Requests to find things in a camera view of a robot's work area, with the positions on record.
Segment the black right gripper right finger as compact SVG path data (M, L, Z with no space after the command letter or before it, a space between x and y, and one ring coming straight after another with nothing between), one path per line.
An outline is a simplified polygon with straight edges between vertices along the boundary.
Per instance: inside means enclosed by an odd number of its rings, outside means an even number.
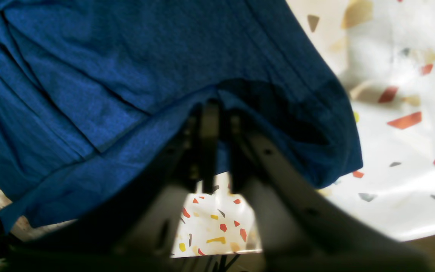
M429 272L425 256L324 199L278 145L239 110L202 109L202 191L213 193L216 150L228 144L231 191L255 213L266 272Z

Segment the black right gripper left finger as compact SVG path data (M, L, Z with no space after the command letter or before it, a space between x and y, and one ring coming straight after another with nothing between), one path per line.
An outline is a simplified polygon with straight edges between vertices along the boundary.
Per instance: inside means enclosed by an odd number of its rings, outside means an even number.
M2 272L171 272L184 201L203 178L203 107L146 169L76 222L8 255Z

